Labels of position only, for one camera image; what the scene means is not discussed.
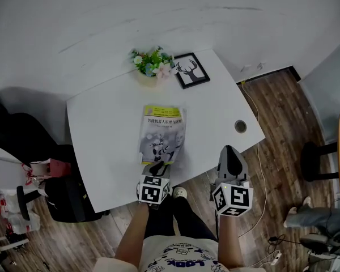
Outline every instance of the pink flower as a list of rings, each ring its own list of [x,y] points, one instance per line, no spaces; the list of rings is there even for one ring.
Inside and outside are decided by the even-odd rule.
[[[170,71],[171,71],[171,67],[170,67],[170,63],[163,63],[161,62],[159,64],[159,68],[153,70],[152,72],[156,74],[158,79],[166,79],[170,76]]]

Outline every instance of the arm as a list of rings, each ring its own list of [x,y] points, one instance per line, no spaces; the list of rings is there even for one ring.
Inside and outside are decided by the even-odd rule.
[[[220,216],[218,261],[228,269],[244,266],[236,218],[232,216]]]
[[[140,203],[117,248],[116,255],[114,256],[115,259],[130,263],[138,269],[147,220],[148,205]]]

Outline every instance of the black pants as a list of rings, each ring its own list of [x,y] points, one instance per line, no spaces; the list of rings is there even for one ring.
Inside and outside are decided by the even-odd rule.
[[[161,203],[158,210],[150,209],[144,238],[156,235],[174,236],[174,216],[182,236],[217,241],[201,218],[193,212],[186,198],[174,199],[170,196]]]

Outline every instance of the flower pot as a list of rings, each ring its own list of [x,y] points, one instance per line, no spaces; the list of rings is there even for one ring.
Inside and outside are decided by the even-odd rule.
[[[137,71],[137,80],[140,84],[150,88],[156,87],[158,82],[158,78],[156,76],[147,76],[140,71]]]

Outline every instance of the wooden floor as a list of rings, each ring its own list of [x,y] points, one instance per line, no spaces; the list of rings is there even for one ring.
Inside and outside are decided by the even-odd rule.
[[[312,197],[315,206],[330,206],[333,196],[331,181],[310,183],[301,177],[299,158],[303,144],[307,141],[322,144],[322,136],[311,107],[291,73],[279,71],[248,82],[244,88],[258,106],[260,125],[266,136],[260,143],[268,196],[265,215],[252,232],[240,238],[245,264],[251,265],[267,255],[269,237],[285,234],[287,240],[298,241],[300,236],[310,232],[309,229],[283,227],[292,206],[300,205],[306,196]],[[252,102],[245,97],[256,114]],[[249,165],[254,201],[252,210],[239,220],[239,235],[255,224],[265,200],[257,146],[243,152],[243,156]],[[328,169],[327,160],[323,159],[322,170]],[[214,207],[208,201],[208,190],[209,182],[215,177],[212,169],[183,184],[188,189],[193,210],[212,231],[215,231]],[[53,221],[44,199],[37,199],[35,212],[41,217],[41,230],[28,234],[29,253],[9,251],[8,257],[17,266],[7,268],[9,271],[36,272],[39,269],[46,272],[41,258],[48,263],[51,272],[92,271],[98,257],[114,256],[136,205],[131,203],[113,209],[109,216],[96,222],[66,224]],[[283,242],[279,249],[282,258],[276,266],[264,265],[267,271],[302,271],[308,259],[305,248]]]

